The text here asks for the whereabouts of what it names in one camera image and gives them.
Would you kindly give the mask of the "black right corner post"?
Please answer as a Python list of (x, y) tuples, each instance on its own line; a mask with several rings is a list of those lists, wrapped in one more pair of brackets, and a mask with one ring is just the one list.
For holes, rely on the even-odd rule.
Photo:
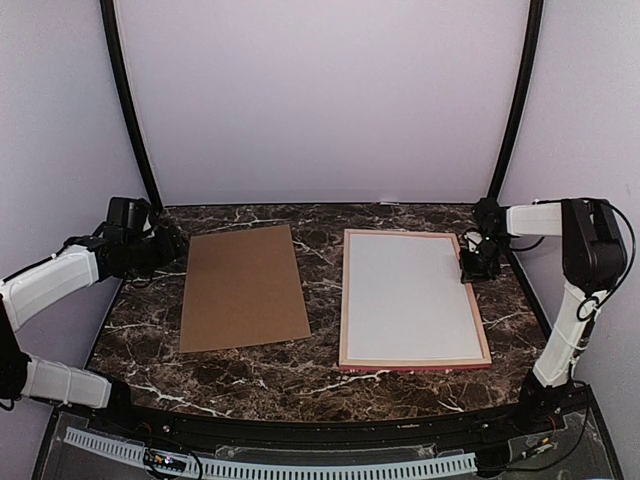
[(505, 125), (504, 135), (487, 191), (487, 197), (493, 200), (499, 199), (505, 185), (506, 176), (525, 110), (542, 25), (544, 4), (544, 0), (529, 1), (523, 47), (513, 97)]

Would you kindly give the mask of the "black front table rail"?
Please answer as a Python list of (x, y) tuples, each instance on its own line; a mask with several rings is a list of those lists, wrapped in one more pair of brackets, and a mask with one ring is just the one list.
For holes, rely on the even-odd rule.
[(515, 404), (467, 413), (391, 421), (292, 423), (232, 420), (170, 413), (133, 406), (124, 412), (63, 407), (65, 414), (87, 421), (90, 428), (136, 439), (152, 438), (158, 444), (177, 442), (197, 451), (221, 446), (292, 448), (374, 448), (434, 443), (446, 447), (488, 446), (524, 433), (551, 427), (545, 415), (528, 428), (513, 426)]

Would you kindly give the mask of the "black left corner post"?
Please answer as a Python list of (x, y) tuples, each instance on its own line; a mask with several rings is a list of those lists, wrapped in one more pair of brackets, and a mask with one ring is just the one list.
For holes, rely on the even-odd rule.
[(129, 83), (117, 20), (116, 2), (100, 0), (99, 5), (112, 75), (136, 166), (148, 201), (155, 209), (162, 211), (164, 209), (163, 201), (152, 171)]

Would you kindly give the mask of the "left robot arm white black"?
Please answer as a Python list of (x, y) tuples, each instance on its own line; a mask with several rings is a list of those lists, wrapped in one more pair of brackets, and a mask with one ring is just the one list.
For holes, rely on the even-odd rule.
[(1, 408), (23, 397), (102, 409), (120, 436), (141, 427), (140, 412), (117, 397), (127, 387), (86, 369), (23, 351), (16, 333), (33, 317), (71, 294), (109, 278), (151, 275), (186, 255), (188, 243), (174, 226), (138, 234), (71, 237), (58, 252), (1, 281)]

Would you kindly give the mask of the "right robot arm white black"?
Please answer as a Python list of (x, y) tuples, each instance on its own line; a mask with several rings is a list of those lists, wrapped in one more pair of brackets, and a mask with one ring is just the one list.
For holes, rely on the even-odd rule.
[(574, 369), (587, 349), (605, 303), (626, 280), (636, 255), (624, 244), (617, 207), (599, 198), (541, 200), (503, 207), (494, 198), (472, 208), (475, 221), (460, 252), (464, 283), (494, 280), (499, 258), (515, 238), (562, 241), (564, 293), (558, 316), (541, 356), (523, 381), (510, 424), (521, 434), (534, 432), (568, 395)]

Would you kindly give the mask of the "brown cardboard backing board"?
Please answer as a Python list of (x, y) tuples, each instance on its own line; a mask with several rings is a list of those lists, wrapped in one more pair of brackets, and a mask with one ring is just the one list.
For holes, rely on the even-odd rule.
[(310, 335), (289, 226), (191, 238), (180, 352), (265, 345)]

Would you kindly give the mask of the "black corner post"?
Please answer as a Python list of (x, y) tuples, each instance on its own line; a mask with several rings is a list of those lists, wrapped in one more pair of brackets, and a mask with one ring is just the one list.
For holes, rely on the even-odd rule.
[(493, 200), (499, 199), (505, 185), (506, 176), (525, 110), (542, 25), (544, 4), (544, 0), (529, 1), (523, 47), (513, 97), (505, 125), (504, 135), (487, 191), (487, 197)]
[(155, 209), (162, 211), (164, 209), (163, 201), (152, 171), (129, 83), (117, 20), (116, 2), (100, 0), (99, 5), (112, 75), (136, 166), (148, 201)]

